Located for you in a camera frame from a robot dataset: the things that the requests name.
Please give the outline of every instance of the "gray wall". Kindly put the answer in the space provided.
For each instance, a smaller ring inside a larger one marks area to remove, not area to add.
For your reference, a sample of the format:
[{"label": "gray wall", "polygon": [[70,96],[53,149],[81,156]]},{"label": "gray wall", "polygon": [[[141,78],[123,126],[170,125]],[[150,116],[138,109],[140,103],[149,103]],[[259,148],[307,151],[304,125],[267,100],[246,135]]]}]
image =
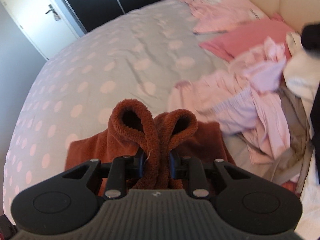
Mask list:
[{"label": "gray wall", "polygon": [[0,3],[0,188],[3,188],[5,156],[15,124],[44,63],[45,59]]}]

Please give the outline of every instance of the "brown towel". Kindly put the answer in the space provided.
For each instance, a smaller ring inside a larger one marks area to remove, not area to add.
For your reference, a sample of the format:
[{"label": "brown towel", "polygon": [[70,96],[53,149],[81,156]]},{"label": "brown towel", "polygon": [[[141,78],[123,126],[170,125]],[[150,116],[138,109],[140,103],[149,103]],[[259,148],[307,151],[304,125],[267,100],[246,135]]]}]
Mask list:
[{"label": "brown towel", "polygon": [[[182,188],[170,178],[169,152],[196,156],[203,162],[220,158],[234,164],[224,145],[218,123],[201,123],[188,110],[158,115],[154,120],[148,109],[135,99],[120,102],[112,112],[108,129],[88,139],[71,143],[65,169],[92,158],[111,162],[123,155],[135,155],[141,147],[148,156],[144,177],[138,189]],[[103,192],[105,181],[100,189]]]}]

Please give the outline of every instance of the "polka dot duvet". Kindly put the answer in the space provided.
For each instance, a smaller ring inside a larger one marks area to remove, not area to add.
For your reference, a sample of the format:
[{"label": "polka dot duvet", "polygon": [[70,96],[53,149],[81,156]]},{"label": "polka dot duvet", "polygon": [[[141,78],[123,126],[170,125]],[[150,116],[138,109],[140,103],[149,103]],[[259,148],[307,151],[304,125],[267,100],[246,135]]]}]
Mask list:
[{"label": "polka dot duvet", "polygon": [[198,46],[187,4],[165,0],[119,17],[49,60],[21,110],[4,167],[4,213],[22,190],[63,171],[72,141],[107,128],[112,109],[136,98],[157,115],[179,80],[223,64]]}]

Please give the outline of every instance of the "pink garment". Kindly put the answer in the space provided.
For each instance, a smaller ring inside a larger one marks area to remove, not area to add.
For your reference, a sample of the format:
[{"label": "pink garment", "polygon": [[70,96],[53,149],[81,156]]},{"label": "pink garment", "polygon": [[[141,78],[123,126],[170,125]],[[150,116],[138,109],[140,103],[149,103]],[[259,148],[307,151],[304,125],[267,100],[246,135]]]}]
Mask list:
[{"label": "pink garment", "polygon": [[286,63],[284,45],[270,38],[236,58],[230,73],[217,70],[191,83],[176,84],[168,110],[184,108],[201,122],[219,122],[222,132],[242,132],[265,155],[249,148],[252,163],[270,163],[290,147],[290,134],[273,90],[279,87]]},{"label": "pink garment", "polygon": [[288,32],[294,30],[279,17],[275,14],[272,19],[265,17],[248,23],[217,38],[201,42],[199,46],[230,62],[249,48],[262,44],[267,37],[271,37],[275,42],[285,44],[285,55],[290,59],[291,54],[285,38]]},{"label": "pink garment", "polygon": [[267,17],[249,0],[182,0],[199,18],[195,33],[230,31],[239,25]]}]

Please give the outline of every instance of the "white door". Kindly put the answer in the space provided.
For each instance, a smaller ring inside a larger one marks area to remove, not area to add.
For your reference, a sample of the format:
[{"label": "white door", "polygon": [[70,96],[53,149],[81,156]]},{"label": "white door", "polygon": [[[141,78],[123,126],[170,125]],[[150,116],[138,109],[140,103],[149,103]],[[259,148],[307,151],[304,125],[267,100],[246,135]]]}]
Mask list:
[{"label": "white door", "polygon": [[[1,0],[1,2],[16,24],[47,59],[79,38],[53,0]],[[58,21],[55,20],[54,10],[61,18]]]}]

